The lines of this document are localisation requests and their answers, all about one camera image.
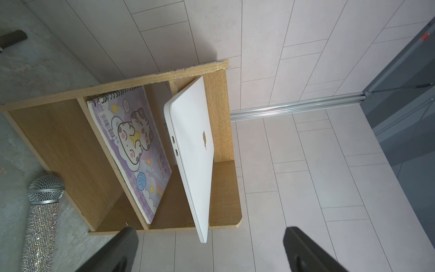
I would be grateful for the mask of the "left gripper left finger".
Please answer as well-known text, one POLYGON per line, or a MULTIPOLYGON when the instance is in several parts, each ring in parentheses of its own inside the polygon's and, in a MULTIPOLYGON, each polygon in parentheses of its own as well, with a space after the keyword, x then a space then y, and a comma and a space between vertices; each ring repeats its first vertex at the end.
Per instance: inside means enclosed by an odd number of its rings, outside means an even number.
POLYGON ((131 272, 138 244, 136 229, 125 227, 77 272, 131 272))

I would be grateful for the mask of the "silver laptop computer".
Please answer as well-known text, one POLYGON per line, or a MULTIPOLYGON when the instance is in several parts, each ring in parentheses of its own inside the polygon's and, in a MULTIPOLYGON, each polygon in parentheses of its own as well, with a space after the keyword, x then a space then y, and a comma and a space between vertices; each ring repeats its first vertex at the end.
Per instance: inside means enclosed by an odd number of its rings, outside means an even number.
POLYGON ((214 143, 203 77, 164 105, 164 117, 201 243, 208 240, 214 143))

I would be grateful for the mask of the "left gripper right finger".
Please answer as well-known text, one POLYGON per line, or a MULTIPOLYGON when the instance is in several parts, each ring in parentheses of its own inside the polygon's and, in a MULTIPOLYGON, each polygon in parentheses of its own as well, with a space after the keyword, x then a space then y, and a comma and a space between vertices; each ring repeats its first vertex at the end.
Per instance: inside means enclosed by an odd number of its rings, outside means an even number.
POLYGON ((287 227, 283 245, 292 272, 347 272, 298 227, 287 227))

